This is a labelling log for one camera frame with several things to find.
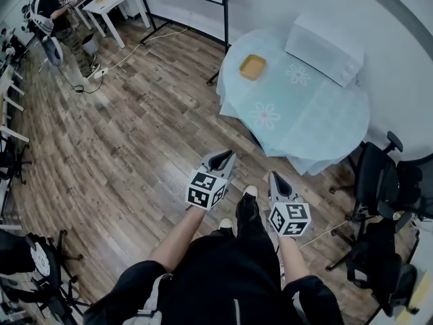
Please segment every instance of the zipper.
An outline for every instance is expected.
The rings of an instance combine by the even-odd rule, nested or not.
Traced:
[[[239,308],[239,301],[234,299],[235,301],[235,315],[236,315],[236,325],[241,325],[241,311]]]

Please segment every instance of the microwave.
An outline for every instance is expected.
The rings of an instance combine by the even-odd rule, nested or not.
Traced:
[[[323,18],[301,14],[294,21],[286,52],[346,87],[364,64],[364,49]]]

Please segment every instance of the yellow tray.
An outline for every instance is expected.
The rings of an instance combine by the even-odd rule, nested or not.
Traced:
[[[250,54],[242,62],[239,70],[241,72],[241,76],[245,77],[246,79],[250,79],[251,81],[255,81],[260,76],[260,73],[262,73],[265,66],[266,59],[256,56],[255,54]]]

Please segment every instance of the gray bin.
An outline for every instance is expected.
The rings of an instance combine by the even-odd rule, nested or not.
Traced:
[[[99,44],[97,42],[96,36],[95,34],[90,34],[87,35],[83,42],[81,43],[81,45],[83,46],[84,50],[90,54],[91,56],[95,53],[97,53],[98,49],[99,49]]]

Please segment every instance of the flower pattern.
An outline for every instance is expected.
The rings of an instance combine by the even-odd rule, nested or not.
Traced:
[[[261,102],[256,102],[256,109],[250,111],[250,116],[256,119],[254,126],[259,128],[264,125],[267,129],[273,130],[275,127],[273,121],[281,119],[281,116],[274,112],[274,105],[267,104],[265,107]]]
[[[305,69],[302,66],[297,68],[295,65],[290,65],[290,70],[286,71],[286,75],[292,77],[293,84],[300,83],[302,85],[306,85],[308,80],[311,78],[310,75],[305,72]]]

